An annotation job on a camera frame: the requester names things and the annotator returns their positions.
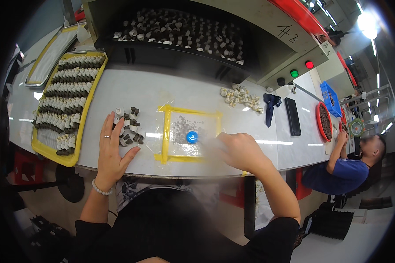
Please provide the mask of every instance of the black cloth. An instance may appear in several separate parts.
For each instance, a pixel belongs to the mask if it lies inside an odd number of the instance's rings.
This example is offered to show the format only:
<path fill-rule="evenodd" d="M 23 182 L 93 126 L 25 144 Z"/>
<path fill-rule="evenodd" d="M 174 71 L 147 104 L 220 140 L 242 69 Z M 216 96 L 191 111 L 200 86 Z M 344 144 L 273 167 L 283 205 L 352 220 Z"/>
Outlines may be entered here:
<path fill-rule="evenodd" d="M 75 222 L 70 262 L 290 262 L 299 225 L 277 218 L 245 246 L 219 233 L 190 193 L 152 189 L 123 208 L 113 227 Z"/>
<path fill-rule="evenodd" d="M 274 114 L 274 105 L 276 107 L 281 106 L 282 100 L 281 97 L 265 93 L 263 94 L 263 101 L 266 103 L 266 112 L 265 112 L 265 123 L 268 128 L 271 126 L 272 115 Z"/>

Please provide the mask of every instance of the workbench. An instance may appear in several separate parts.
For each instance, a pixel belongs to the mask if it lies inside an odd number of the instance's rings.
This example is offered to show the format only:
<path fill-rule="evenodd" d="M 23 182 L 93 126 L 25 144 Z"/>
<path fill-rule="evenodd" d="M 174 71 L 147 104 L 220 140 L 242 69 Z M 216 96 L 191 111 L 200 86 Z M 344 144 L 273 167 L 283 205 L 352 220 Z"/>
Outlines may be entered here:
<path fill-rule="evenodd" d="M 38 99 L 42 90 L 30 89 L 24 86 L 24 81 L 30 71 L 33 60 L 41 53 L 58 29 L 44 36 L 27 52 L 22 69 L 13 82 L 13 92 L 8 101 L 10 122 L 10 140 L 21 148 L 33 152 L 32 112 L 38 107 Z M 145 139 L 142 150 L 126 170 L 126 175 L 153 178 L 207 178 L 213 176 L 239 177 L 243 172 L 232 167 L 224 166 L 216 174 L 200 162 L 168 162 L 162 165 L 154 159 L 155 145 L 161 144 L 159 133 L 163 125 L 163 113 L 158 112 L 158 106 L 170 104 L 174 107 L 216 112 L 223 114 L 221 127 L 226 133 L 248 133 L 252 135 L 263 153 L 267 155 L 274 166 L 280 171 L 295 169 L 329 159 L 325 153 L 325 142 L 321 139 L 316 124 L 315 107 L 321 101 L 316 89 L 320 90 L 313 78 L 312 71 L 296 79 L 299 87 L 296 94 L 288 97 L 296 101 L 302 135 L 290 136 L 289 124 L 284 105 L 274 107 L 272 125 L 265 125 L 265 115 L 252 110 L 243 111 L 245 107 L 238 104 L 235 108 L 224 102 L 220 96 L 220 88 L 227 87 L 225 83 L 215 82 L 194 75 L 185 76 L 170 69 L 152 66 L 135 66 L 109 63 L 96 88 L 94 99 L 90 105 L 82 138 L 82 148 L 77 166 L 96 170 L 99 156 L 99 133 L 102 123 L 108 113 L 117 107 L 136 107 L 141 109 L 140 122 L 142 131 L 149 135 Z M 263 98 L 266 89 L 252 82 L 244 81 L 250 94 Z M 331 116 L 333 122 L 338 119 Z M 120 147 L 124 155 L 129 147 Z M 348 144 L 347 152 L 352 152 Z"/>

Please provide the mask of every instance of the pile of ceramic parts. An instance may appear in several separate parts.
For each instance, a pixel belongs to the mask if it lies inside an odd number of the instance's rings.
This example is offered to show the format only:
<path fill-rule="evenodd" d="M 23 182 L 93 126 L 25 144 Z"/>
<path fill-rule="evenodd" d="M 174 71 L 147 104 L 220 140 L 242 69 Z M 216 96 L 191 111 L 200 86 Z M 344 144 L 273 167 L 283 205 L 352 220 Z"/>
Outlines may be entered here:
<path fill-rule="evenodd" d="M 90 82 L 57 82 L 51 84 L 44 91 L 45 97 L 62 97 L 62 98 L 76 98 L 88 97 L 89 91 L 93 85 Z"/>
<path fill-rule="evenodd" d="M 98 74 L 99 68 L 74 68 L 57 71 L 51 83 L 57 82 L 89 82 L 93 81 Z"/>
<path fill-rule="evenodd" d="M 38 112 L 51 112 L 58 114 L 81 113 L 85 107 L 86 98 L 42 97 L 38 105 Z"/>
<path fill-rule="evenodd" d="M 79 128 L 80 114 L 57 114 L 52 112 L 33 112 L 34 127 L 37 129 L 50 129 L 57 133 L 74 133 Z"/>
<path fill-rule="evenodd" d="M 76 136 L 69 136 L 65 134 L 63 136 L 57 137 L 57 152 L 56 155 L 71 155 L 74 153 L 74 148 L 76 146 Z"/>
<path fill-rule="evenodd" d="M 138 123 L 138 114 L 139 109 L 135 107 L 130 108 L 131 112 L 127 113 L 124 111 L 124 108 L 116 109 L 116 116 L 114 117 L 113 129 L 116 127 L 116 124 L 120 121 L 121 117 L 124 117 L 124 124 L 120 131 L 120 145 L 126 147 L 127 145 L 133 143 L 134 141 L 143 144 L 143 140 L 145 139 L 144 133 L 141 133 L 139 130 L 141 124 Z"/>
<path fill-rule="evenodd" d="M 123 27 L 123 31 L 114 33 L 113 40 L 176 45 L 244 64 L 240 28 L 232 23 L 180 11 L 144 8 L 135 19 L 124 21 Z"/>
<path fill-rule="evenodd" d="M 58 62 L 58 70 L 74 68 L 100 68 L 104 63 L 105 56 L 76 56 L 69 59 L 61 59 Z"/>
<path fill-rule="evenodd" d="M 249 95 L 249 91 L 244 86 L 237 84 L 232 85 L 232 89 L 221 88 L 221 96 L 226 97 L 225 102 L 229 103 L 231 107 L 235 107 L 237 103 L 253 109 L 256 112 L 263 113 L 263 107 L 259 107 L 260 97 L 256 95 Z"/>

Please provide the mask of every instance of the blue t-shirt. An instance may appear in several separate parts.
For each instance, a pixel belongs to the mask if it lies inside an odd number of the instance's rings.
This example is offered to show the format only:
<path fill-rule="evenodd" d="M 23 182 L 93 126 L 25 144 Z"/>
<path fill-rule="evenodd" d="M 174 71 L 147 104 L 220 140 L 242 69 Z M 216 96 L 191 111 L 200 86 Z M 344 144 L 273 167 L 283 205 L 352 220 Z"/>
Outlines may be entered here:
<path fill-rule="evenodd" d="M 328 162 L 315 165 L 302 178 L 305 187 L 325 194 L 345 194 L 359 187 L 369 175 L 367 165 L 359 160 L 338 159 L 332 174 Z"/>

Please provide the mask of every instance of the black button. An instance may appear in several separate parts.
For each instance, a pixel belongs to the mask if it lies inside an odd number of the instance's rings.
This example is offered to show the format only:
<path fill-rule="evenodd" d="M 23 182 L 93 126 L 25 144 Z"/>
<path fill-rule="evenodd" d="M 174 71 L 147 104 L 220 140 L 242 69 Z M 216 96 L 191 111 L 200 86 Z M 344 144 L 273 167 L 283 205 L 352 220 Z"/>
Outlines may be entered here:
<path fill-rule="evenodd" d="M 285 86 L 285 79 L 283 77 L 280 77 L 277 79 L 277 83 L 280 87 Z"/>

